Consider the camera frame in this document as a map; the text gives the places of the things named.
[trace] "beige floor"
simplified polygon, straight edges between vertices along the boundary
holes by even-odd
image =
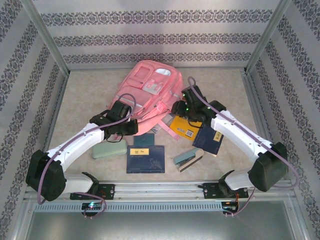
[[[208,101],[218,100],[243,124],[254,132],[256,126],[239,69],[180,68],[184,79],[193,76]],[[53,132],[50,148],[63,143],[79,132],[89,119],[106,109],[117,85],[130,69],[72,71]],[[133,137],[127,136],[128,144]],[[88,172],[99,180],[112,181],[179,181],[217,180],[230,170],[250,166],[246,155],[226,137],[217,157],[205,154],[203,159],[180,173],[173,158],[192,148],[192,142],[181,138],[175,141],[164,130],[155,135],[156,145],[165,145],[165,173],[127,174],[126,155],[112,159],[93,160],[91,150],[85,152],[68,168],[69,173]]]

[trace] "blue notebook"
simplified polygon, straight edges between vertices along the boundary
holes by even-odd
[[[199,129],[192,146],[217,155],[224,136],[210,126]]]
[[[165,146],[128,146],[127,174],[165,173]]]

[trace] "backpack strap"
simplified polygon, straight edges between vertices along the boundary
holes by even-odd
[[[179,140],[180,137],[170,127],[168,127],[162,120],[158,122],[161,128],[163,128],[168,134],[170,134],[175,140]]]

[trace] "barcode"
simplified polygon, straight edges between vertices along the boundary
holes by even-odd
[[[183,133],[183,134],[185,133],[185,130],[183,130],[183,129],[180,128],[180,127],[178,127],[177,130],[178,130],[179,132]]]
[[[188,131],[186,131],[186,134],[185,134],[185,135],[187,135],[188,137],[191,138],[193,134],[194,134],[193,131],[188,130]]]

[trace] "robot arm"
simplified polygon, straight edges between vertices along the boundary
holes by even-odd
[[[207,101],[200,89],[196,85],[193,87],[200,97]],[[277,144],[273,144],[258,136],[232,116],[225,106],[214,100],[210,102],[209,105],[231,119],[231,122],[221,115],[216,114],[199,100],[191,90],[191,87],[182,90],[182,95],[185,101],[177,101],[172,106],[171,112],[174,115],[186,118],[188,121],[202,122],[202,125],[210,126],[214,130],[222,133],[238,146],[252,162],[251,168],[241,171],[232,170],[221,177],[219,180],[219,188],[226,196],[234,194],[235,190],[248,187],[256,187],[260,191],[266,192],[288,173],[288,166],[260,145],[264,144],[286,159],[287,150],[282,143],[278,142]],[[244,133],[239,126],[258,139],[259,143]]]
[[[38,191],[40,178],[45,166],[55,156],[45,173],[41,195],[47,201],[53,201],[61,194],[66,193],[82,192],[94,195],[99,185],[99,181],[95,177],[87,172],[70,174],[65,173],[65,171],[85,151],[108,139],[111,135],[127,136],[136,134],[138,132],[137,120],[129,120],[113,126],[102,127],[124,119],[130,111],[130,106],[121,101],[116,101],[110,110],[92,117],[80,132],[63,144],[47,152],[36,151],[31,157],[26,183]]]

